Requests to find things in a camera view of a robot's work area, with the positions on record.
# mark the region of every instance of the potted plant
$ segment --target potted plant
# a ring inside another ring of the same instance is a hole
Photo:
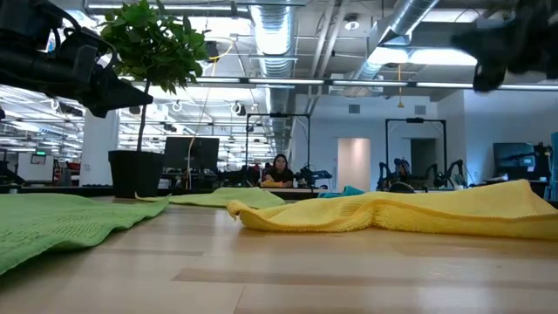
[[[176,94],[188,80],[202,74],[198,60],[207,59],[204,35],[192,29],[187,17],[169,16],[157,0],[153,7],[147,0],[122,4],[122,8],[105,16],[101,37],[114,45],[119,60],[114,71],[119,75],[158,85]],[[163,167],[163,154],[141,151],[146,125],[146,105],[141,111],[137,150],[111,151],[112,183],[117,197],[155,196]]]

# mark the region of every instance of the blue object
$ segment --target blue object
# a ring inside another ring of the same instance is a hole
[[[550,135],[552,140],[552,159],[550,160],[550,184],[547,188],[550,188],[550,193],[547,191],[545,196],[550,194],[550,201],[556,201],[558,195],[556,195],[556,189],[558,188],[558,153],[555,149],[558,149],[558,132],[552,133]]]
[[[336,198],[342,196],[363,195],[364,191],[352,186],[345,186],[342,193],[320,193],[317,198]]]

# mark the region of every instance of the yellow towel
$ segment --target yellow towel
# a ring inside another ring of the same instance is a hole
[[[527,181],[428,194],[372,192],[254,210],[231,201],[228,212],[252,229],[341,232],[368,227],[426,233],[558,240],[558,210]]]

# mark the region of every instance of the wooden table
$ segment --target wooden table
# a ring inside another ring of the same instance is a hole
[[[244,229],[172,206],[0,276],[0,313],[556,313],[558,244]]]

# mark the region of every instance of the teal towel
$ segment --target teal towel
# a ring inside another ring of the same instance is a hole
[[[81,249],[158,215],[168,199],[118,204],[76,195],[0,195],[0,275],[47,249]]]
[[[342,196],[355,196],[355,195],[363,195],[364,191],[358,188],[354,188],[352,186],[345,186],[342,193],[320,193],[317,197],[318,198],[335,198],[335,197],[342,197]]]

